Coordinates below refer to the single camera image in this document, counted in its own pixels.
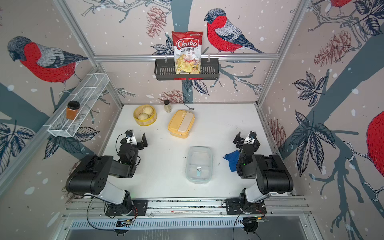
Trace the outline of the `clear lunch box lid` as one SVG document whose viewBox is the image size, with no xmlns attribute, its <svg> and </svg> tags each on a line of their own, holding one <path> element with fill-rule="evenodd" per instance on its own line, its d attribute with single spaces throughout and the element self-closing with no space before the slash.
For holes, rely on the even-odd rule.
<svg viewBox="0 0 384 240">
<path fill-rule="evenodd" d="M 213 175 L 213 153 L 208 147 L 190 147 L 186 163 L 186 178 L 195 184 L 208 183 Z"/>
</svg>

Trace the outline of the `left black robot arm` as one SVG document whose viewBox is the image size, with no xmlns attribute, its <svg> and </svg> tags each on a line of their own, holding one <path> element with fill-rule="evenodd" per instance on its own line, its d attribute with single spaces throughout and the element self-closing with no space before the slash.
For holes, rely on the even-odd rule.
<svg viewBox="0 0 384 240">
<path fill-rule="evenodd" d="M 89 196 L 104 202 L 104 212 L 109 218 L 120 216 L 144 216 L 147 200 L 133 200 L 127 190 L 123 190 L 110 181 L 108 177 L 130 179 L 134 176 L 141 162 L 139 150 L 148 146 L 146 135 L 136 140 L 132 130 L 126 131 L 118 149 L 119 160 L 113 156 L 84 157 L 66 182 L 66 190 L 78 196 Z"/>
</svg>

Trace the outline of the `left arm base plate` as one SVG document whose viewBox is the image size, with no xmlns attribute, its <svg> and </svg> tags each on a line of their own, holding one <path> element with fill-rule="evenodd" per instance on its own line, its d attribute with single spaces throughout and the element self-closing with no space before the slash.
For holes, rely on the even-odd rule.
<svg viewBox="0 0 384 240">
<path fill-rule="evenodd" d="M 130 200 L 123 201 L 122 204 L 105 204 L 105 215 L 114 217 L 138 217 L 145 216 L 148 207 L 148 200 Z"/>
</svg>

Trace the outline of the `yellow lunch box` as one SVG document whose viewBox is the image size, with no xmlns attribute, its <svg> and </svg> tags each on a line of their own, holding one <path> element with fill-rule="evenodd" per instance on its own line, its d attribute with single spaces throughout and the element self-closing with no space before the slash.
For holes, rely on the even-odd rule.
<svg viewBox="0 0 384 240">
<path fill-rule="evenodd" d="M 192 112 L 178 110 L 172 117 L 168 125 L 168 130 L 172 136 L 186 139 L 195 121 L 195 115 Z"/>
</svg>

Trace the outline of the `blue cleaning cloth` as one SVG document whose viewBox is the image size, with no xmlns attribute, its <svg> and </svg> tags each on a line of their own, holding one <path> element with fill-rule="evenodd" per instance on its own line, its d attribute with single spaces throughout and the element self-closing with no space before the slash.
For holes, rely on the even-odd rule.
<svg viewBox="0 0 384 240">
<path fill-rule="evenodd" d="M 232 153 L 226 154 L 223 158 L 229 162 L 231 172 L 237 171 L 237 163 L 239 161 L 240 152 L 236 150 Z"/>
</svg>

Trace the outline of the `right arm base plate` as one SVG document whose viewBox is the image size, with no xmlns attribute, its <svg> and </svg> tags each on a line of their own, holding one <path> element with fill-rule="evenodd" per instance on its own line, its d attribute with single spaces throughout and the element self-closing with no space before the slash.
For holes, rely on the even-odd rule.
<svg viewBox="0 0 384 240">
<path fill-rule="evenodd" d="M 224 208 L 227 215 L 239 215 L 241 212 L 246 215 L 266 215 L 264 201 L 258 203 L 241 202 L 240 198 L 227 198 L 224 201 Z"/>
</svg>

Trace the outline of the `aluminium mounting rail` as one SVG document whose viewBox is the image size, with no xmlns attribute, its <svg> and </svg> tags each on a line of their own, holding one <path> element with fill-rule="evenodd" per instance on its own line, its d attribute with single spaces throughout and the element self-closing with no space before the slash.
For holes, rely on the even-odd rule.
<svg viewBox="0 0 384 240">
<path fill-rule="evenodd" d="M 224 208 L 224 201 L 228 197 L 211 198 L 136 198 L 134 200 L 148 200 L 148 207 L 145 216 L 138 216 L 138 219 L 159 219 L 159 218 L 209 218 L 209 217 L 235 217 L 227 215 Z M 311 216 L 312 210 L 305 197 L 274 195 L 264 200 L 266 215 L 249 215 L 261 217 L 275 216 Z M 106 219 L 114 220 L 122 217 L 109 218 L 104 212 L 104 203 L 95 199 L 71 200 L 61 214 L 66 219 Z"/>
</svg>

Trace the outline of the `small spice jar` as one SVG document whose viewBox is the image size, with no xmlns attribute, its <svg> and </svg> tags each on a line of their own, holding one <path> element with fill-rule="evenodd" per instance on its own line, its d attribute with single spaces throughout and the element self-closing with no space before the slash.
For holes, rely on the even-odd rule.
<svg viewBox="0 0 384 240">
<path fill-rule="evenodd" d="M 172 111 L 172 105 L 171 105 L 171 102 L 169 100 L 164 100 L 163 101 L 164 103 L 164 110 L 167 112 L 167 113 L 170 113 Z"/>
</svg>

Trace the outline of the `white bun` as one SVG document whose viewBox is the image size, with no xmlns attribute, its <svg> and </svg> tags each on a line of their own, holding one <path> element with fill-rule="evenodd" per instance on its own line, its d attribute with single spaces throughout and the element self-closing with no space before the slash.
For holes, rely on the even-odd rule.
<svg viewBox="0 0 384 240">
<path fill-rule="evenodd" d="M 154 109 L 150 106 L 143 108 L 143 114 L 147 114 L 148 116 L 151 116 L 154 112 Z"/>
<path fill-rule="evenodd" d="M 147 120 L 150 116 L 146 113 L 141 113 L 139 114 L 139 116 L 137 117 L 138 120 L 140 121 L 144 121 L 144 120 Z"/>
</svg>

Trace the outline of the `red cassava chips bag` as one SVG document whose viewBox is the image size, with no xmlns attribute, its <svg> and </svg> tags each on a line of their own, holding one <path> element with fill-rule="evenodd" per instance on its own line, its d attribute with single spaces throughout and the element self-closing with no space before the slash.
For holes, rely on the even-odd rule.
<svg viewBox="0 0 384 240">
<path fill-rule="evenodd" d="M 203 32 L 172 32 L 176 74 L 200 74 Z"/>
</svg>

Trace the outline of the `orange jar black lid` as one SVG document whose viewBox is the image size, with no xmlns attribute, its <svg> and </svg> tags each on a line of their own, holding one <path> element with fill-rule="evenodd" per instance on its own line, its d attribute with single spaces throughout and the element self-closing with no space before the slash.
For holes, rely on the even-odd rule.
<svg viewBox="0 0 384 240">
<path fill-rule="evenodd" d="M 80 103 L 77 101 L 69 101 L 66 108 L 66 119 L 74 120 L 80 109 Z"/>
</svg>

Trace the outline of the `yellow bamboo steamer basket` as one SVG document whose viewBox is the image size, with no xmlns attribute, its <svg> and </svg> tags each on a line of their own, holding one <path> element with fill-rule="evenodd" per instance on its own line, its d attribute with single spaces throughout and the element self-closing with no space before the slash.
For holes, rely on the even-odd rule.
<svg viewBox="0 0 384 240">
<path fill-rule="evenodd" d="M 133 117 L 139 126 L 149 126 L 157 120 L 157 112 L 153 106 L 142 105 L 134 110 Z"/>
</svg>

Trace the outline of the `black wall basket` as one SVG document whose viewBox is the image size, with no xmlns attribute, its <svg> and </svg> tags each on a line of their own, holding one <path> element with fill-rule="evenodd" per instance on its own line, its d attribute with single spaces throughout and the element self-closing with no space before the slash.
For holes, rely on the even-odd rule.
<svg viewBox="0 0 384 240">
<path fill-rule="evenodd" d="M 155 62 L 155 76 L 159 81 L 185 80 L 216 80 L 219 78 L 219 60 L 201 59 L 187 61 L 157 59 Z"/>
</svg>

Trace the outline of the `left white bun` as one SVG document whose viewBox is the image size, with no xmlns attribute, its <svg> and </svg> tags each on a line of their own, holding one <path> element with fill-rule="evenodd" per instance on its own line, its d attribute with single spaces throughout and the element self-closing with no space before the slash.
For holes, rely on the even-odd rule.
<svg viewBox="0 0 384 240">
<path fill-rule="evenodd" d="M 146 113 L 141 113 L 139 114 L 139 116 L 137 117 L 138 120 L 140 121 L 144 121 L 144 120 L 147 120 L 150 116 Z"/>
</svg>

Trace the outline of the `right white bun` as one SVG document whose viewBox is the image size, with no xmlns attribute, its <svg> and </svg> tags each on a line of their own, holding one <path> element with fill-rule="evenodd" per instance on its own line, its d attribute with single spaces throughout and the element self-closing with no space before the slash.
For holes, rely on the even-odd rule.
<svg viewBox="0 0 384 240">
<path fill-rule="evenodd" d="M 150 106 L 143 108 L 143 114 L 147 114 L 148 116 L 151 116 L 154 112 L 154 109 Z"/>
</svg>

